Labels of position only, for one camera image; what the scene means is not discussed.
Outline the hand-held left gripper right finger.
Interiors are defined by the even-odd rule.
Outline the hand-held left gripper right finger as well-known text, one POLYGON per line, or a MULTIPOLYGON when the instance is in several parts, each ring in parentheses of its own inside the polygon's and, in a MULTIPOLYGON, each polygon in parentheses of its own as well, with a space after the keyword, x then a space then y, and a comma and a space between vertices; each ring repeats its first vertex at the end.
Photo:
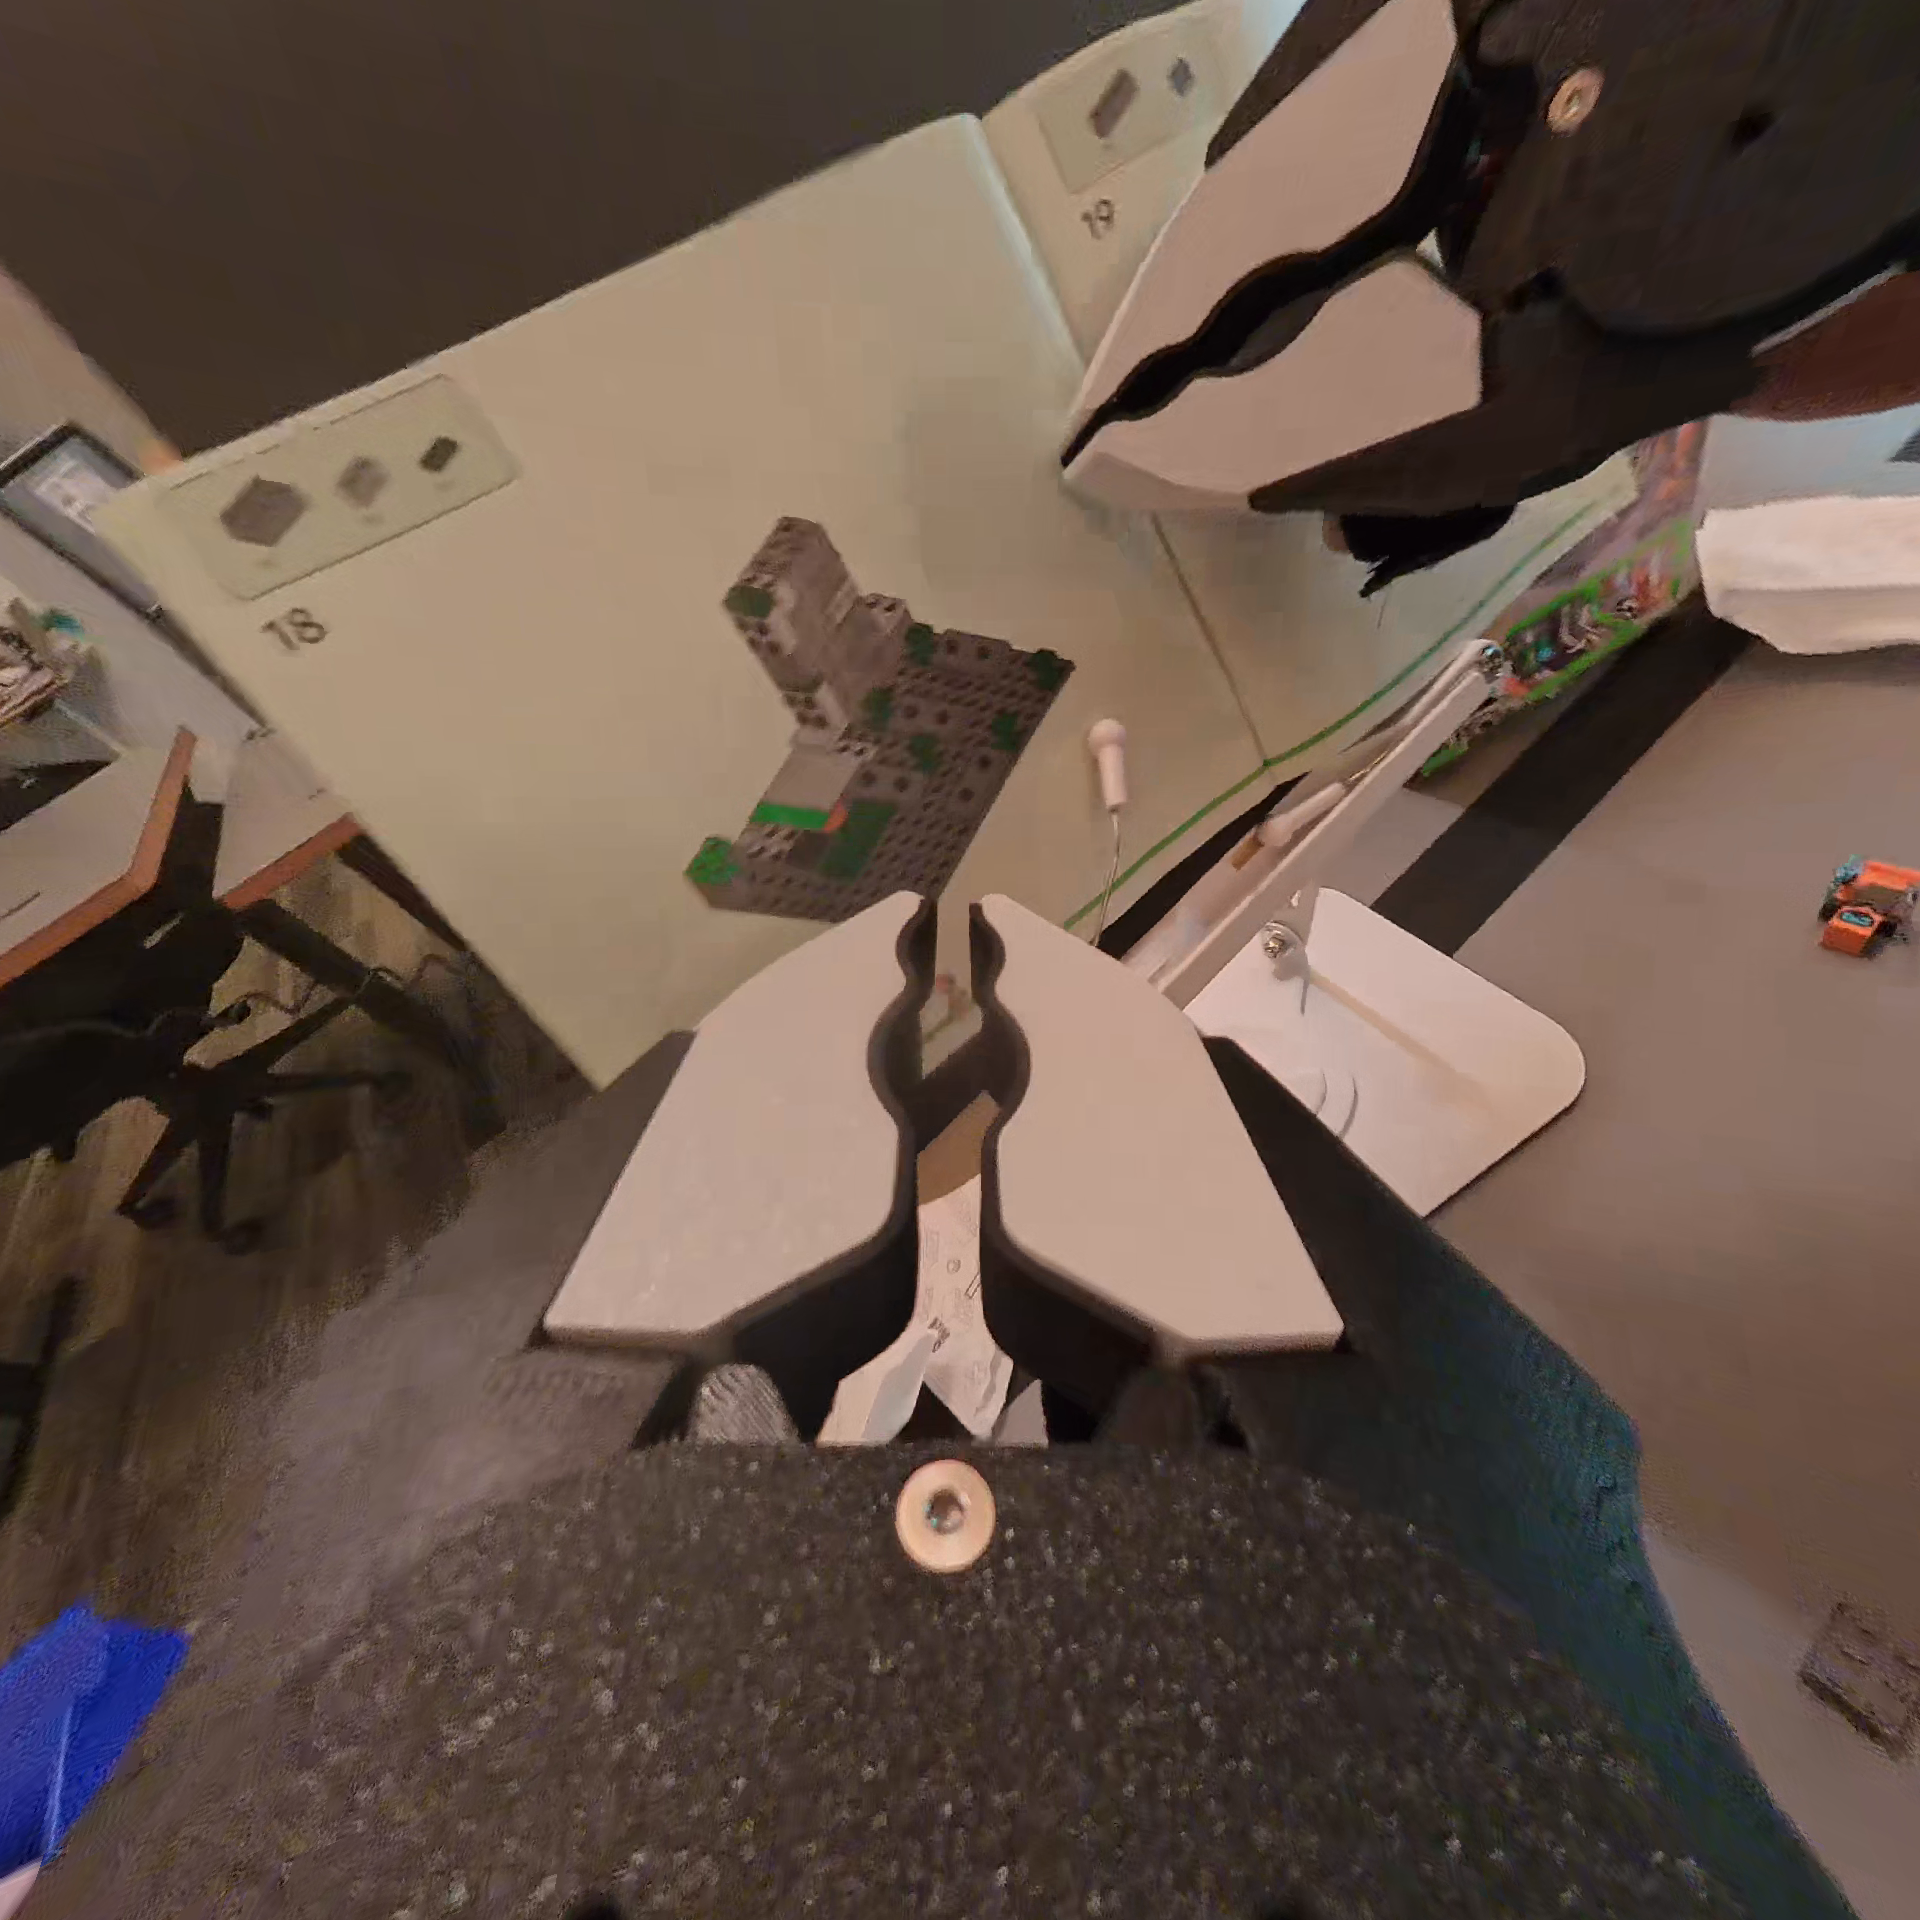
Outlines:
POLYGON ((1334 1309, 1187 1016, 1015 897, 971 913, 996 1125, 978 1284, 1018 1365, 1330 1352, 1334 1309))

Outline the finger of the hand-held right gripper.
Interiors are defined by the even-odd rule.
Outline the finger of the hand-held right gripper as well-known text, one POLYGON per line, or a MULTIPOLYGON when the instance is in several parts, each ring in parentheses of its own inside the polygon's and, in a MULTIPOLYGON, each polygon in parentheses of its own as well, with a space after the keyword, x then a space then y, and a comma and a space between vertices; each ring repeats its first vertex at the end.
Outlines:
POLYGON ((1196 376, 1163 410, 1099 424, 1065 461, 1065 483, 1115 509, 1247 509, 1269 483, 1480 400, 1480 311, 1424 258, 1395 258, 1340 287, 1264 363, 1196 376))
POLYGON ((1090 349, 1067 448, 1264 363, 1340 287, 1424 258, 1465 147, 1452 3, 1299 3, 1090 349))

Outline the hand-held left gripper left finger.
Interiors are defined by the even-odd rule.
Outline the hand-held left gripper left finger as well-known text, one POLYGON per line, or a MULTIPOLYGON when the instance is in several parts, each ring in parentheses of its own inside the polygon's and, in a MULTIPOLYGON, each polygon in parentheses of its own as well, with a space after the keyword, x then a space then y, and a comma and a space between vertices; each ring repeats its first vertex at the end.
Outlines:
POLYGON ((541 1318, 556 1347, 888 1347, 918 1295, 918 1080, 937 904, 896 893, 692 1032, 541 1318))

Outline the building instruction booklet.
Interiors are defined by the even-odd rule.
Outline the building instruction booklet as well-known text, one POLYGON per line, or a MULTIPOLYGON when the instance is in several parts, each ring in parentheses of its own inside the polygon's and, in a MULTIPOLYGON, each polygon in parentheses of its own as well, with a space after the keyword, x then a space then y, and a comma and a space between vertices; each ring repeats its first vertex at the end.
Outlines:
POLYGON ((93 509, 593 1086, 899 889, 1086 933, 1413 704, 1626 454, 1363 598, 1323 524, 1126 515, 1053 445, 1297 3, 1192 3, 93 509))

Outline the blue plastic bin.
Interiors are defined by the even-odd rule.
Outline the blue plastic bin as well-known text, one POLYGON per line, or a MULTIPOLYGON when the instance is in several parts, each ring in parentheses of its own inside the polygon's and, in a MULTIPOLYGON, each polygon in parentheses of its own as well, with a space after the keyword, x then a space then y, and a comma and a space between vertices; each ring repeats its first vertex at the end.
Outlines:
POLYGON ((189 1653, 179 1630, 66 1608, 3 1663, 3 1877, 51 1858, 189 1653))

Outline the grey brick model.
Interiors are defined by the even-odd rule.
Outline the grey brick model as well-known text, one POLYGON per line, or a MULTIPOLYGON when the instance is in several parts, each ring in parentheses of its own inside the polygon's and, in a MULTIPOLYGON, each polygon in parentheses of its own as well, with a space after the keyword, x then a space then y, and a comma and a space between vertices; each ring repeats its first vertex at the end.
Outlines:
POLYGON ((1915 1753, 1915 1649, 1872 1608, 1839 1601, 1795 1680, 1890 1761, 1915 1753))

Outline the person's right hand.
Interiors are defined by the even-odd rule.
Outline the person's right hand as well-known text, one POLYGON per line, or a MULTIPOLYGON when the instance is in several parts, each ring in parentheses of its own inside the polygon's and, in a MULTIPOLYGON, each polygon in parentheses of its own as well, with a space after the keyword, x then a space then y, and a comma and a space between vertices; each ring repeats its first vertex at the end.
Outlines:
POLYGON ((1865 420, 1915 404, 1915 273, 1858 292, 1752 358, 1733 410, 1763 421, 1865 420))

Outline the white printed paper sheet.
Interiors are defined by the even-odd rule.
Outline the white printed paper sheet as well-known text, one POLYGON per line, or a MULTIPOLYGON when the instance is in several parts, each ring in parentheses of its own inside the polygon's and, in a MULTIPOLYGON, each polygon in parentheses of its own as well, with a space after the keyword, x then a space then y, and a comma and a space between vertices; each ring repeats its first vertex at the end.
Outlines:
POLYGON ((1015 1382, 996 1347, 978 1284, 978 1179, 918 1213, 918 1299, 908 1331, 831 1396, 819 1443, 902 1442, 913 1421, 934 1434, 1001 1448, 1046 1448, 1043 1386, 1015 1382))

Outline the white wooden book stand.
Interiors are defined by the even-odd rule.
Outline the white wooden book stand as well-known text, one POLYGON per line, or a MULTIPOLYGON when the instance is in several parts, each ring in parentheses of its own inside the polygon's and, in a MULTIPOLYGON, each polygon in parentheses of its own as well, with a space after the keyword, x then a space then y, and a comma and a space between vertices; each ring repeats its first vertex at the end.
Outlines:
POLYGON ((1121 953, 1420 1215, 1586 1086, 1586 1060, 1555 1019, 1327 884, 1369 821, 1490 704, 1496 667, 1487 641, 1457 646, 1412 706, 1241 830, 1121 953))

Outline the green toy set box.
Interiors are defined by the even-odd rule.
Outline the green toy set box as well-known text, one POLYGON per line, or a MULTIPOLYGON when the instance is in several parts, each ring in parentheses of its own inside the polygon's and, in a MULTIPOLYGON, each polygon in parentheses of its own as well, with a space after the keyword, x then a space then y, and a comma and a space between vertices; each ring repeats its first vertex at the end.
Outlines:
POLYGON ((1708 421, 1679 424, 1629 448, 1636 496, 1498 618, 1491 634, 1496 689, 1426 757, 1424 777, 1457 765, 1512 718, 1568 693, 1698 593, 1693 534, 1704 454, 1708 421))

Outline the numbered white paper bag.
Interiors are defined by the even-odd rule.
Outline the numbered white paper bag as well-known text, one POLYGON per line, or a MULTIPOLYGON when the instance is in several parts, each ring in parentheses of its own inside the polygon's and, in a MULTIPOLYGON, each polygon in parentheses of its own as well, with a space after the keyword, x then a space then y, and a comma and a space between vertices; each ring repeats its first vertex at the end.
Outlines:
POLYGON ((1712 509, 1693 556, 1708 612, 1775 654, 1915 645, 1915 496, 1712 509))

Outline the black office chair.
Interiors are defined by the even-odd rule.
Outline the black office chair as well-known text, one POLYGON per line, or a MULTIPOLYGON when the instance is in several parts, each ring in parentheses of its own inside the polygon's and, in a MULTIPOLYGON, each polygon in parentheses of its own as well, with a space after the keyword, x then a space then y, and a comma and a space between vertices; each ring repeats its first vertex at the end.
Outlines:
POLYGON ((192 1049, 251 1019, 248 996, 215 1004, 245 931, 192 907, 149 933, 114 919, 3 988, 3 1166, 46 1152, 71 1164, 83 1134, 139 1102, 163 1134, 117 1215, 144 1230, 175 1220, 160 1183, 196 1156, 199 1234, 228 1254, 262 1245, 258 1220, 228 1220, 228 1156, 238 1121, 268 1121, 294 1099, 408 1091, 401 1070, 282 1070, 277 1063, 348 1014, 331 999, 222 1063, 192 1049))

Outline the orange brick figure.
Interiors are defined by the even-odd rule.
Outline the orange brick figure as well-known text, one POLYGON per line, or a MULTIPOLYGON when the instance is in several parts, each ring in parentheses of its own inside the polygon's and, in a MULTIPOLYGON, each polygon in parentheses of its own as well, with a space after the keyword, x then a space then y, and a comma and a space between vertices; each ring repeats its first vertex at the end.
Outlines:
POLYGON ((1873 957, 1902 944, 1915 914, 1915 870, 1885 858, 1845 858, 1820 904, 1820 949, 1873 957))

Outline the dark panel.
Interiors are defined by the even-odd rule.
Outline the dark panel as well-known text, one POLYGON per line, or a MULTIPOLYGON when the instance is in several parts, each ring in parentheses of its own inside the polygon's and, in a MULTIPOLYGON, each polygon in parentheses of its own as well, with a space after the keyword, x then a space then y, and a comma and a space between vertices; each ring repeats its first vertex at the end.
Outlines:
POLYGON ((1169 3, 3 3, 3 437, 203 450, 1169 3))

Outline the wall screen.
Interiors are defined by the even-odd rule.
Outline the wall screen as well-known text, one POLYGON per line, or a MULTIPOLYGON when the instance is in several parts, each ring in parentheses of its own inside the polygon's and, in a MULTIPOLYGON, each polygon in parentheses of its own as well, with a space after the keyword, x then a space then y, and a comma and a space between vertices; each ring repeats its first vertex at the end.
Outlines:
POLYGON ((127 612, 160 620, 153 587, 93 526, 97 509, 136 479, 136 469, 75 421, 3 445, 3 515, 127 612))

